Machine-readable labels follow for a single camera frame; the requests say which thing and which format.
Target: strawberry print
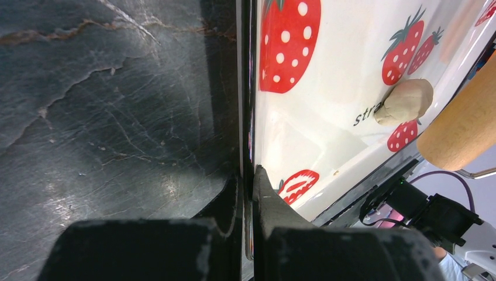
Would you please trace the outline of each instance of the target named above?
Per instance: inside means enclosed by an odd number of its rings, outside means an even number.
[[[401,123],[389,137],[387,145],[392,152],[398,152],[404,148],[410,141],[414,140],[418,134],[418,120],[412,120]]]
[[[441,30],[441,27],[438,28],[438,31],[432,32],[432,35],[425,40],[425,42],[422,44],[422,46],[418,49],[417,54],[414,57],[414,60],[410,64],[410,68],[408,69],[408,75],[412,74],[417,70],[422,63],[427,59],[427,57],[430,55],[432,52],[432,49],[434,49],[434,46],[439,44],[439,39],[441,39],[441,33],[443,33],[444,30]]]
[[[279,189],[281,196],[286,203],[291,205],[300,198],[319,180],[319,174],[312,170],[301,170],[287,179]]]
[[[296,85],[312,57],[321,24],[321,0],[266,0],[260,37],[262,91],[283,94]]]
[[[487,21],[490,17],[494,15],[495,12],[496,12],[496,0],[492,0],[489,6],[487,6],[487,8],[482,13],[482,16],[477,20],[476,26]]]
[[[423,32],[423,20],[420,20],[425,9],[422,6],[410,22],[411,16],[403,29],[398,30],[390,39],[394,40],[391,47],[383,56],[383,82],[386,85],[394,85],[407,70],[408,63],[415,54],[415,49],[420,43]]]

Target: green strawberry leaf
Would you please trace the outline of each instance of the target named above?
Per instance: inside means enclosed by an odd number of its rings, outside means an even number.
[[[272,6],[273,0],[265,0],[264,6],[263,6],[263,16],[267,16],[268,11],[270,10],[270,6]]]
[[[422,13],[420,13],[421,9],[422,9],[422,5],[420,5],[420,8],[418,9],[417,13],[415,14],[412,22],[410,22],[410,19],[412,18],[412,16],[408,16],[407,23],[405,24],[405,27],[403,29],[400,29],[400,30],[396,31],[396,33],[393,34],[393,36],[391,37],[391,39],[389,39],[390,41],[394,40],[394,42],[389,47],[389,49],[387,49],[387,51],[384,54],[384,56],[381,59],[381,61],[383,61],[386,58],[386,56],[388,55],[388,53],[390,53],[391,51],[393,51],[394,49],[396,49],[396,47],[401,42],[405,42],[405,40],[407,39],[407,35],[408,35],[408,32],[409,32],[410,28],[414,24],[416,24],[420,20],[420,18],[423,16],[423,13],[425,13],[425,9],[422,11]]]
[[[443,37],[441,34],[445,31],[444,29],[441,30],[441,27],[438,28],[438,31],[432,32],[432,40],[434,41],[434,45],[439,44],[439,39]]]
[[[279,11],[282,11],[284,6],[284,0],[277,0],[277,6],[279,7]]]
[[[386,53],[384,54],[383,58],[381,59],[381,61],[383,61],[386,56],[388,55],[388,53],[391,53],[391,51],[393,51],[394,49],[396,49],[396,47],[399,45],[399,43],[401,42],[401,39],[396,39],[394,41],[394,43],[389,47],[389,49],[386,51]]]
[[[283,189],[283,185],[284,185],[284,180],[281,180],[279,182],[279,190],[278,191],[281,191]]]

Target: dark marble surface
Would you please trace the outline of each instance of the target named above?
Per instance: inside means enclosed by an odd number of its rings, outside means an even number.
[[[0,280],[88,218],[191,217],[238,166],[235,2],[0,2]]]

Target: purple cable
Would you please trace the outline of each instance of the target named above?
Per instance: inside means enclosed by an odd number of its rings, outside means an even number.
[[[432,171],[432,172],[425,173],[425,174],[422,174],[422,175],[414,178],[413,180],[410,181],[410,183],[413,184],[414,182],[420,180],[421,178],[426,177],[426,176],[430,176],[431,174],[448,174],[450,176],[455,177],[457,180],[459,180],[463,184],[463,187],[465,187],[465,190],[467,191],[467,195],[469,197],[470,211],[472,211],[473,213],[476,212],[476,206],[474,204],[474,197],[472,196],[472,191],[470,190],[469,185],[467,184],[467,182],[465,180],[462,179],[462,177],[460,177],[459,175],[457,175],[455,173],[448,172],[448,171]]]

